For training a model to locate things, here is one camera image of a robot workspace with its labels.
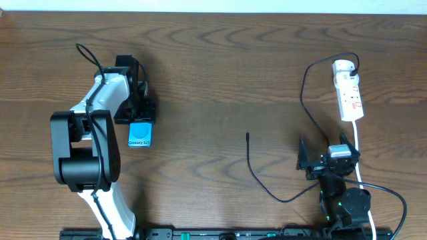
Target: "wooden surface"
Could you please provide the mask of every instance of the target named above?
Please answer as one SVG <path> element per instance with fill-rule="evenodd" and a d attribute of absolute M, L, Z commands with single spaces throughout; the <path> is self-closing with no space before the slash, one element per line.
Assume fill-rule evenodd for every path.
<path fill-rule="evenodd" d="M 324 221 L 319 189 L 289 204 L 257 185 L 252 166 L 281 198 L 310 185 L 296 171 L 298 138 L 324 142 L 299 103 L 313 61 L 359 54 L 365 117 L 358 121 L 363 179 L 401 193 L 399 239 L 427 234 L 427 17 L 181 13 L 6 12 L 0 19 L 0 239 L 57 239 L 64 228 L 99 227 L 87 204 L 53 177 L 49 118 L 77 104 L 97 70 L 130 53 L 150 74 L 158 121 L 150 149 L 127 147 L 115 126 L 119 182 L 144 226 L 281 227 Z M 308 75 L 307 108 L 333 143 L 340 121 L 332 62 Z M 378 227 L 395 229 L 399 200 L 369 189 Z"/>

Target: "white wall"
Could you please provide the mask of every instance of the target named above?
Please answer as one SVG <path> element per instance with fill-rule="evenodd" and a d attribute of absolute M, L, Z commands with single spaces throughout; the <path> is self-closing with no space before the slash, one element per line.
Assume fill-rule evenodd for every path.
<path fill-rule="evenodd" d="M 427 14 L 427 0 L 0 0 L 26 11 Z"/>

